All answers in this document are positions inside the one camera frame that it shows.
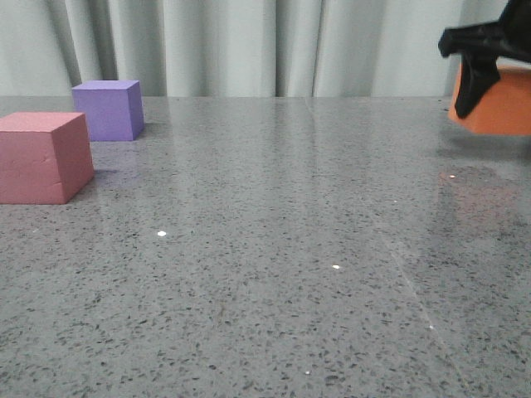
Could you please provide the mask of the black gripper, first arm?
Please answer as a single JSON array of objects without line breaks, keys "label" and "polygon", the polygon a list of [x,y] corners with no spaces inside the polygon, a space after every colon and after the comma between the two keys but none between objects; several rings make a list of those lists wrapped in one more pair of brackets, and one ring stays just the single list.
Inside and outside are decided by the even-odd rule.
[{"label": "black gripper, first arm", "polygon": [[495,23],[446,28],[438,48],[444,58],[461,55],[455,111],[465,118],[500,80],[498,58],[530,62],[530,1],[508,1]]}]

